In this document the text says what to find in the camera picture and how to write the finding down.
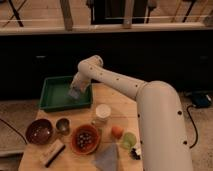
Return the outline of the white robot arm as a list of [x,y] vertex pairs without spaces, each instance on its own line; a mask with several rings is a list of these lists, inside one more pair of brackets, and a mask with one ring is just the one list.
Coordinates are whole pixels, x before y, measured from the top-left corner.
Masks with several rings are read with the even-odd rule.
[[193,171],[182,105],[170,84],[106,70],[99,55],[81,60],[77,68],[71,97],[78,98],[94,79],[136,102],[144,171]]

